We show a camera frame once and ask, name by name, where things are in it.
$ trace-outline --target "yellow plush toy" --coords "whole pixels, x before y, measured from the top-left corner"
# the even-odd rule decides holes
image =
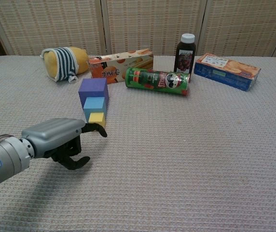
[[[88,70],[88,54],[77,47],[47,48],[41,52],[48,76],[54,81],[78,80],[77,74]]]

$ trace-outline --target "can lid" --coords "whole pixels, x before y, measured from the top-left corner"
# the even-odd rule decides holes
[[[126,73],[125,73],[125,85],[126,87],[128,87],[129,85],[129,74],[130,74],[130,71],[132,70],[132,67],[128,67],[127,70],[126,70]]]
[[[186,44],[191,44],[195,42],[195,35],[185,33],[181,36],[181,42],[186,43]]]

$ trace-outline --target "stacked toy blocks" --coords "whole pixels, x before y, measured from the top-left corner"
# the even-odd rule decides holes
[[[78,93],[86,121],[105,127],[109,101],[107,79],[83,79]]]

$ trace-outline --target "chip can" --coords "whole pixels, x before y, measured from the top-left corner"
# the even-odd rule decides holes
[[[139,68],[126,70],[125,84],[130,88],[187,95],[190,74],[161,72]]]

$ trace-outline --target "black fingertip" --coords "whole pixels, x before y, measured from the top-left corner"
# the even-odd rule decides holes
[[[100,133],[101,136],[103,136],[103,137],[105,137],[105,138],[107,137],[107,133],[106,133],[105,130],[102,130],[102,131],[100,131],[99,133]]]
[[[80,160],[81,160],[82,163],[86,164],[88,161],[90,161],[90,159],[91,158],[89,156],[84,156]]]

